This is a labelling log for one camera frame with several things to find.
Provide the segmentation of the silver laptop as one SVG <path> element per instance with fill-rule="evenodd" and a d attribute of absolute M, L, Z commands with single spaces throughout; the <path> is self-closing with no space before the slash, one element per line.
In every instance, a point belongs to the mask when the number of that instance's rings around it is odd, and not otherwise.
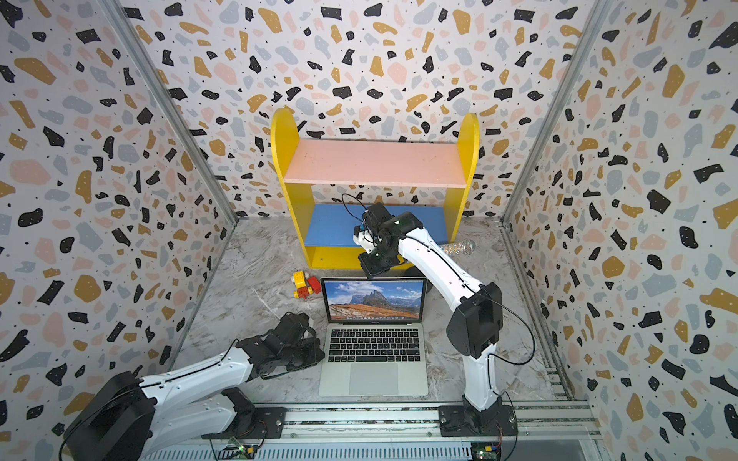
<path fill-rule="evenodd" d="M 323 398 L 423 397 L 428 374 L 422 277 L 324 278 Z"/>

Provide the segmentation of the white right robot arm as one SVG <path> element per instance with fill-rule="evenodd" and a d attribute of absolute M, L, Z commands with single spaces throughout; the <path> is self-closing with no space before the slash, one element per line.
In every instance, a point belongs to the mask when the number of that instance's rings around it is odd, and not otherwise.
<path fill-rule="evenodd" d="M 359 264 L 367 278 L 409 262 L 452 311 L 446 334 L 463 358 L 465 389 L 461 405 L 440 407 L 442 435 L 503 436 L 511 407 L 495 382 L 497 343 L 504 325 L 499 287 L 483 284 L 463 270 L 410 212 L 393 215 L 382 204 L 367 207 L 362 224 L 355 227 L 354 242 L 363 249 Z"/>

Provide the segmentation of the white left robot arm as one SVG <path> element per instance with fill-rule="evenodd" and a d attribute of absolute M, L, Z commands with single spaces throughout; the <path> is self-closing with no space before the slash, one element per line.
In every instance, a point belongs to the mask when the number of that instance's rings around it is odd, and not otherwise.
<path fill-rule="evenodd" d="M 120 373 L 65 430 L 59 453 L 138 460 L 193 438 L 276 439 L 286 409 L 257 408 L 242 384 L 300 372 L 324 357 L 309 316 L 289 312 L 267 333 L 192 365 L 144 378 Z"/>

